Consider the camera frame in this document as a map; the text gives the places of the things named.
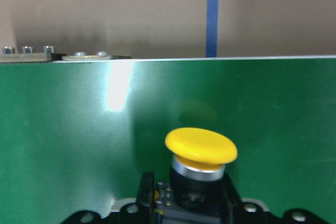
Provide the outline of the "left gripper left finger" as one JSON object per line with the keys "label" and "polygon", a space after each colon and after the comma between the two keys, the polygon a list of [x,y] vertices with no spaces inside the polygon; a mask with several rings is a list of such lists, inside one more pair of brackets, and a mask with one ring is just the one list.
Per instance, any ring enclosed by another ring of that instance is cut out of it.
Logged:
{"label": "left gripper left finger", "polygon": [[139,206],[139,222],[152,223],[154,212],[155,184],[154,173],[144,172],[140,179],[136,204]]}

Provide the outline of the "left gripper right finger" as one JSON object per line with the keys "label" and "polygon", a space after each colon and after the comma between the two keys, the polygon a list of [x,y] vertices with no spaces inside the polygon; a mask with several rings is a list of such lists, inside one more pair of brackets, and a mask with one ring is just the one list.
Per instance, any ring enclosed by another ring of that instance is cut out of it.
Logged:
{"label": "left gripper right finger", "polygon": [[231,178],[224,175],[222,183],[222,223],[237,223],[237,207],[242,202]]}

